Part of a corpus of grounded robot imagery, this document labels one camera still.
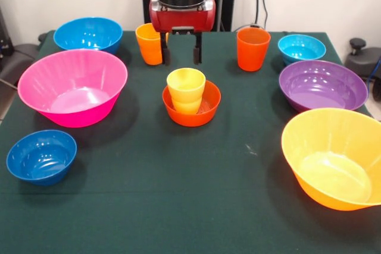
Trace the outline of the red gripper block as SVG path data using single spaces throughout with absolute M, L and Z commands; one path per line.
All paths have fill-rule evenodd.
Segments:
M 193 63 L 202 62 L 202 33 L 212 30 L 216 15 L 215 0 L 205 0 L 195 8 L 176 10 L 163 6 L 159 0 L 150 0 L 149 15 L 151 23 L 160 32 L 162 63 L 171 63 L 170 51 L 167 46 L 167 32 L 173 30 L 193 30 L 196 39 L 193 49 Z

